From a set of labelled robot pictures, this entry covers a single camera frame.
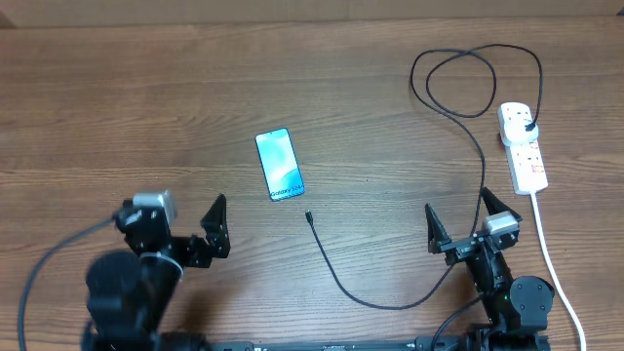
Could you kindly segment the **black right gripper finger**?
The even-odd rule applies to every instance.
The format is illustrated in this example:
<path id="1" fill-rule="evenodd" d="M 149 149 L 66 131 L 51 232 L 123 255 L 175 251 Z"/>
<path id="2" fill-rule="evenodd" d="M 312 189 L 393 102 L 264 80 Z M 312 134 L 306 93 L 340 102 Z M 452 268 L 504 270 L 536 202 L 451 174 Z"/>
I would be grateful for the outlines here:
<path id="1" fill-rule="evenodd" d="M 500 201 L 487 187 L 484 187 L 480 193 L 489 215 L 498 215 L 505 212 L 511 213 L 512 210 Z"/>
<path id="2" fill-rule="evenodd" d="M 428 227 L 428 252 L 430 254 L 440 254 L 443 251 L 442 246 L 449 244 L 451 238 L 433 207 L 430 204 L 426 204 L 424 210 Z"/>

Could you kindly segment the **smartphone with blue screen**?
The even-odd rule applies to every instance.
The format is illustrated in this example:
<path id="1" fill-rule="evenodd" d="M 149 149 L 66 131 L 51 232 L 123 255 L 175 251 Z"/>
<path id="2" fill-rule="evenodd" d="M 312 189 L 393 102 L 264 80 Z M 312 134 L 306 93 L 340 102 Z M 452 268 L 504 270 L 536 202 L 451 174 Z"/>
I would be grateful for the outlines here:
<path id="1" fill-rule="evenodd" d="M 254 140 L 270 199 L 282 201 L 302 195 L 305 185 L 289 131 L 266 132 Z"/>

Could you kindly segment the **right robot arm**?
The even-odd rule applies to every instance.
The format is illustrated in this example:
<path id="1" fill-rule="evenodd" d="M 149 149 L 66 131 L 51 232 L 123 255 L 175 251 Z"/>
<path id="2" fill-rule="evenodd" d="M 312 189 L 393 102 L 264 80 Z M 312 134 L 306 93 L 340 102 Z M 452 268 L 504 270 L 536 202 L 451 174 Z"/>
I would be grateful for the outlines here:
<path id="1" fill-rule="evenodd" d="M 548 350 L 548 327 L 555 289 L 535 276 L 513 277 L 503 251 L 519 241 L 522 217 L 484 188 L 488 216 L 482 228 L 454 241 L 431 205 L 425 206 L 428 251 L 443 254 L 448 266 L 465 263 L 478 296 L 448 317 L 432 336 L 415 339 L 418 350 Z M 486 324 L 474 324 L 462 335 L 442 336 L 444 329 L 477 303 Z"/>

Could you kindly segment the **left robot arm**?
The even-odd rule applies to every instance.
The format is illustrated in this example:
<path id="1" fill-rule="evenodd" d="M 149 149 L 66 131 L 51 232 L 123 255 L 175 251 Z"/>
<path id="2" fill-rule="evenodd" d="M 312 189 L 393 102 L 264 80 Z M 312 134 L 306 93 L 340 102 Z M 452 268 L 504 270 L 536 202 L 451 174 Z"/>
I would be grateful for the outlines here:
<path id="1" fill-rule="evenodd" d="M 206 338 L 191 332 L 158 332 L 186 268 L 207 269 L 226 258 L 230 240 L 226 198 L 220 194 L 200 220 L 206 232 L 176 237 L 176 206 L 170 191 L 139 193 L 126 199 L 112 219 L 129 246 L 97 258 L 86 274 L 91 321 L 84 350 L 209 350 Z"/>

